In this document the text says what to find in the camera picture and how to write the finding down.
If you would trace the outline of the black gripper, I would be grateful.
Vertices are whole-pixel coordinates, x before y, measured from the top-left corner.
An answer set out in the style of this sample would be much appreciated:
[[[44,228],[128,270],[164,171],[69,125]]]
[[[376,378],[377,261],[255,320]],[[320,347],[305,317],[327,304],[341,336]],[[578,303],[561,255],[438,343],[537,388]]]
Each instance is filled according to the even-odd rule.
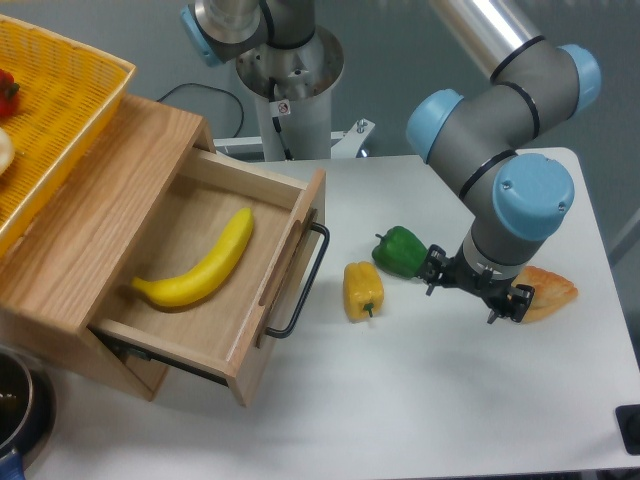
[[[423,268],[426,294],[436,287],[455,288],[481,298],[490,307],[487,323],[506,318],[520,324],[532,304],[535,288],[531,285],[510,286],[514,275],[499,275],[495,270],[474,270],[462,255],[447,258],[446,252],[432,244],[427,252]]]

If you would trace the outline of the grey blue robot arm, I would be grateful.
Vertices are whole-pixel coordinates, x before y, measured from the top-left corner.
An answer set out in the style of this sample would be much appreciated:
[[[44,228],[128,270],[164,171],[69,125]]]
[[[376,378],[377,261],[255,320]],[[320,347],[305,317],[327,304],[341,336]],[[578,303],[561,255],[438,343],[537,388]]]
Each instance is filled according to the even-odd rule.
[[[535,298],[516,277],[561,225],[574,184],[557,161],[521,147],[592,104],[601,71],[576,45],[556,47],[508,1],[436,1],[433,10],[490,81],[467,99],[437,91],[411,114],[406,137],[473,213],[458,252],[420,260],[429,287],[481,298],[493,318],[520,322]],[[181,21],[203,61],[233,62],[256,101],[268,161],[330,155],[330,94],[344,65],[340,43],[310,1],[197,1]]]

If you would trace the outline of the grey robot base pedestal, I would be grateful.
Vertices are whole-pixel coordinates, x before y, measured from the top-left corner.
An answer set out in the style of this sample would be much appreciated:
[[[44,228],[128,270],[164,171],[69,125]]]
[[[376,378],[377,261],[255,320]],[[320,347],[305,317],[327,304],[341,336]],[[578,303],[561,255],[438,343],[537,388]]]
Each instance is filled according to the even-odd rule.
[[[325,159],[331,153],[332,90],[344,67],[338,39],[318,26],[294,49],[263,44],[236,60],[254,99],[264,159]]]

